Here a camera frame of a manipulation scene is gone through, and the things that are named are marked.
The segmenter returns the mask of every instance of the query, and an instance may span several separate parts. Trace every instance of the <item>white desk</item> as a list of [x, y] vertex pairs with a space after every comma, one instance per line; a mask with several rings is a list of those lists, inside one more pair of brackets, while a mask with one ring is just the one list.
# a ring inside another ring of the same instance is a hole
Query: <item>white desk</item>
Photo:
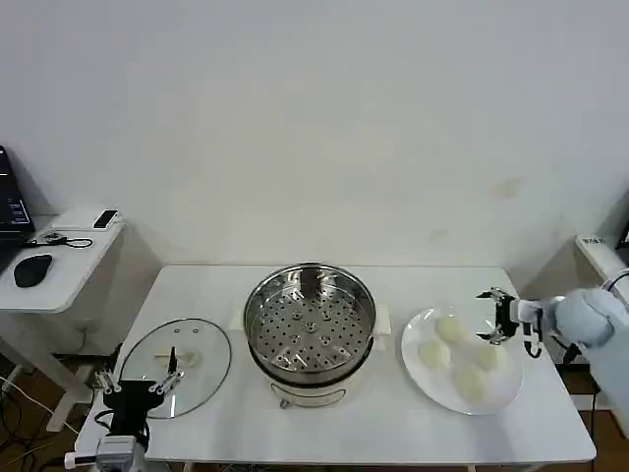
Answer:
[[[83, 382], [89, 370], [83, 369], [75, 376], [59, 363], [45, 348], [46, 333], [38, 332], [29, 316], [56, 314], [70, 308], [122, 227], [123, 223], [119, 222], [102, 232], [61, 231], [69, 238], [89, 238], [93, 244], [83, 249], [67, 246], [24, 249], [0, 274], [2, 340], [67, 392], [48, 424], [49, 431], [59, 431], [63, 418], [75, 403], [89, 403], [91, 390]], [[48, 229], [44, 226], [38, 234]], [[34, 287], [18, 287], [13, 275], [15, 266], [38, 254], [50, 254], [54, 258], [45, 278]]]
[[[273, 267], [169, 266], [158, 275], [123, 344], [118, 368], [153, 328], [177, 318], [225, 329]], [[349, 267], [387, 305], [392, 335], [364, 365], [366, 384], [334, 406], [290, 407], [262, 377], [241, 331], [229, 331], [233, 359], [217, 393], [194, 412], [150, 421], [146, 458], [194, 462], [347, 464], [514, 464], [587, 461], [596, 450], [548, 356], [526, 358], [519, 397], [495, 416], [468, 417], [427, 398], [399, 360], [405, 323], [436, 303], [464, 306], [491, 286], [514, 292], [500, 268]], [[487, 305], [493, 316], [493, 306]], [[75, 444], [94, 453], [105, 431], [96, 400]]]

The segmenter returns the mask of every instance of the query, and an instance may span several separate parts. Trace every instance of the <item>white plate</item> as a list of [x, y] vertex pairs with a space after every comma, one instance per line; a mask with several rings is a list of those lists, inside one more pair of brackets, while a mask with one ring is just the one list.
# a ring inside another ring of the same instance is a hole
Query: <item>white plate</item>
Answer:
[[[487, 310], [479, 311], [479, 305], [470, 305], [466, 309], [459, 308], [456, 312], [453, 308], [430, 308], [423, 310], [413, 317], [402, 333], [402, 359], [416, 384], [437, 403], [467, 415], [489, 415], [500, 411], [509, 405], [517, 396], [522, 386], [522, 337], [514, 336], [504, 342], [502, 346], [506, 352], [504, 362], [491, 372], [486, 374], [487, 393], [486, 398], [478, 403], [470, 403], [463, 399], [452, 381], [455, 368], [475, 365], [475, 356], [471, 355], [474, 347], [483, 345], [475, 333], [477, 331], [489, 332], [492, 329], [491, 317], [487, 317]], [[441, 317], [456, 318], [463, 324], [468, 337], [461, 346], [448, 344], [452, 354], [450, 367], [441, 370], [432, 370], [424, 364], [418, 354], [420, 342], [438, 338], [434, 329], [434, 321]]]

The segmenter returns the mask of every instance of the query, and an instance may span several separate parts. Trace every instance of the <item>black cable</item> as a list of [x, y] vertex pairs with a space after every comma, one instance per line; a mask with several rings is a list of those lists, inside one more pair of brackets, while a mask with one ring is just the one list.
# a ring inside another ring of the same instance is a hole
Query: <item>black cable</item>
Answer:
[[[81, 415], [79, 416], [79, 418], [76, 418], [76, 419], [74, 419], [74, 420], [68, 420], [68, 423], [74, 423], [74, 422], [76, 422], [76, 421], [85, 420], [86, 415], [89, 413], [89, 411], [91, 410], [91, 407], [92, 407], [92, 406], [93, 406], [93, 404], [94, 404], [94, 400], [95, 400], [95, 398], [96, 398], [96, 392], [94, 391], [94, 389], [92, 389], [92, 390], [91, 390], [91, 401], [90, 401], [90, 403], [89, 403], [89, 408], [88, 408], [88, 410], [87, 410], [87, 413], [85, 413], [85, 414], [81, 414]], [[31, 441], [30, 443], [28, 443], [28, 447], [29, 447], [29, 449], [31, 448], [31, 443], [38, 442], [38, 441], [42, 441], [42, 440], [45, 440], [45, 439], [48, 439], [48, 438], [51, 438], [51, 437], [54, 437], [54, 436], [56, 436], [56, 435], [57, 435], [57, 433], [49, 433], [49, 434], [47, 434], [47, 435], [43, 435], [43, 436], [40, 436], [40, 437], [38, 437], [38, 436], [36, 435], [36, 434], [38, 433], [38, 431], [40, 431], [40, 430], [41, 430], [41, 428], [42, 428], [42, 426], [43, 426], [43, 423], [45, 422], [45, 420], [46, 420], [46, 418], [47, 418], [47, 417], [48, 417], [48, 415], [46, 415], [46, 414], [44, 413], [44, 414], [43, 414], [43, 416], [42, 416], [42, 419], [41, 419], [41, 420], [40, 420], [40, 422], [39, 422], [39, 426], [37, 427], [37, 430], [35, 431], [35, 434], [33, 435], [32, 441]], [[26, 471], [24, 470], [24, 466], [25, 466], [25, 462], [26, 462], [26, 457], [30, 457], [30, 460], [31, 460], [31, 464], [30, 464], [29, 472], [34, 472], [35, 465], [36, 465], [36, 463], [37, 463], [37, 456], [36, 456], [36, 455], [34, 455], [34, 452], [31, 452], [30, 454], [26, 455], [26, 456], [25, 456], [25, 458], [23, 458], [23, 459], [22, 459], [22, 461], [23, 461], [23, 464], [22, 464], [22, 465], [23, 465], [23, 472], [26, 472]], [[50, 468], [50, 467], [53, 467], [53, 466], [55, 466], [55, 465], [54, 465], [54, 464], [52, 464], [52, 463], [51, 463], [51, 464], [48, 464], [47, 462], [45, 462], [44, 464], [42, 464], [42, 465], [39, 467], [39, 469], [38, 469], [38, 470], [43, 470], [43, 469], [45, 469], [45, 468]]]
[[67, 238], [62, 236], [58, 239], [53, 239], [51, 241], [46, 241], [45, 243], [38, 243], [37, 241], [28, 241], [23, 243], [23, 248], [41, 248], [45, 246], [68, 246], [70, 248], [75, 249], [85, 249], [94, 244], [93, 240], [89, 238]]
[[[41, 437], [38, 436], [39, 431], [41, 431], [41, 428], [43, 427], [47, 419], [48, 419], [47, 412], [42, 412], [41, 418], [39, 419], [39, 424], [34, 429], [34, 431], [32, 432], [32, 435], [30, 435], [30, 439], [25, 444], [25, 448], [27, 451], [32, 449], [33, 443], [56, 436], [56, 433], [49, 433]], [[22, 472], [33, 472], [35, 468], [35, 464], [37, 463], [37, 457], [35, 456], [34, 453], [35, 451], [31, 451], [22, 458], [22, 467], [21, 467]], [[30, 466], [26, 467], [28, 460], [30, 460]]]
[[[9, 427], [9, 425], [7, 424], [8, 423], [7, 418], [5, 417], [5, 404], [6, 404], [5, 400], [6, 399], [11, 400], [16, 405], [16, 409], [18, 411], [18, 421], [17, 421], [16, 427], [13, 429]], [[0, 452], [10, 447], [14, 443], [21, 441], [21, 439], [17, 437], [16, 432], [22, 424], [22, 416], [23, 416], [22, 406], [20, 405], [18, 400], [16, 400], [8, 392], [4, 392], [2, 402], [0, 403], [0, 422], [2, 422], [2, 426], [4, 427], [4, 429], [7, 430], [9, 437], [4, 442], [2, 442], [2, 444], [0, 444]]]
[[[594, 395], [592, 395], [592, 411], [590, 412], [590, 437], [592, 438], [592, 442], [594, 444], [596, 444], [596, 441], [594, 439], [594, 419], [596, 418], [597, 415], [595, 415], [595, 408], [597, 407], [597, 395], [599, 393], [595, 390]], [[595, 461], [597, 459], [594, 458], [592, 459], [592, 461], [590, 462], [590, 470], [592, 472], [594, 472], [595, 469]]]
[[611, 282], [611, 285], [609, 285], [609, 287], [607, 287], [607, 291], [610, 292], [611, 290], [613, 290], [613, 286], [618, 283], [619, 280], [621, 280], [624, 277], [629, 277], [629, 272], [625, 272], [625, 273], [621, 273], [620, 275], [618, 275], [613, 282]]
[[66, 359], [69, 359], [69, 358], [71, 358], [72, 356], [77, 355], [77, 354], [79, 354], [81, 351], [83, 351], [83, 348], [84, 348], [84, 347], [86, 347], [86, 343], [87, 343], [87, 329], [82, 329], [82, 330], [81, 330], [81, 333], [83, 334], [83, 338], [81, 339], [81, 346], [79, 346], [79, 347], [78, 347], [77, 349], [75, 349], [74, 351], [69, 352], [68, 354], [65, 354], [65, 355], [63, 355], [63, 356], [61, 356], [61, 357], [58, 357], [58, 358], [57, 358], [57, 361], [59, 361], [59, 362], [63, 362], [63, 361], [65, 361]]
[[96, 416], [94, 416], [94, 423], [96, 423], [97, 425], [102, 426], [103, 428], [105, 428], [107, 431], [110, 431], [110, 427], [107, 423], [105, 423], [104, 421], [101, 421], [100, 419], [107, 416], [107, 415], [111, 415], [114, 412], [114, 410], [104, 410], [101, 411], [100, 413], [98, 413]]
[[560, 347], [563, 347], [564, 350], [568, 350], [568, 346], [566, 346], [563, 342], [559, 340], [557, 336], [551, 336], [552, 340], [556, 342]]
[[563, 366], [572, 364], [572, 362], [577, 358], [579, 354], [581, 354], [581, 349], [579, 349], [579, 346], [577, 346], [576, 344], [570, 344], [570, 347], [568, 347], [568, 350], [563, 355], [563, 360], [561, 361], [561, 364]]
[[65, 463], [63, 457], [53, 457], [52, 459], [46, 460], [43, 464], [39, 466], [38, 472], [43, 472], [46, 469], [52, 469], [53, 467], [60, 468], [61, 470], [65, 470]]

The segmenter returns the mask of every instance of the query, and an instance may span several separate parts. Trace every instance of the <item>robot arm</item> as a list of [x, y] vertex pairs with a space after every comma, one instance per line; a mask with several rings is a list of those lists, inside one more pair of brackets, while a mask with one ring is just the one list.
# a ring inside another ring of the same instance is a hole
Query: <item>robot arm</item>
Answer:
[[179, 384], [184, 373], [177, 370], [175, 348], [170, 352], [170, 361], [166, 377], [159, 383], [149, 380], [119, 380], [111, 371], [97, 374], [102, 387], [103, 403], [109, 408], [98, 416], [111, 414], [107, 426], [107, 435], [100, 440], [95, 455], [78, 456], [68, 453], [65, 457], [66, 469], [77, 466], [93, 465], [92, 471], [98, 472], [140, 472], [166, 470], [159, 464], [144, 461], [148, 449], [150, 432], [146, 417], [148, 411], [161, 405]]
[[479, 333], [481, 339], [500, 344], [521, 325], [525, 350], [533, 358], [540, 357], [545, 335], [567, 339], [588, 360], [592, 377], [629, 424], [629, 313], [611, 292], [579, 289], [564, 297], [521, 300], [491, 288], [479, 298], [495, 302], [495, 328]]

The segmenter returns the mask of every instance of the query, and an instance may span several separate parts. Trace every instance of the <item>glass lid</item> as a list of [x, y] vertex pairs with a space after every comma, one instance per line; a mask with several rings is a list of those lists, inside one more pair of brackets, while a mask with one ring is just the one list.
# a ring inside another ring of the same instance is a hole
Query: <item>glass lid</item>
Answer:
[[136, 344], [122, 366], [121, 380], [161, 382], [175, 348], [177, 369], [184, 376], [164, 403], [148, 418], [175, 418], [206, 403], [220, 388], [232, 358], [225, 332], [206, 320], [177, 320], [163, 324]]

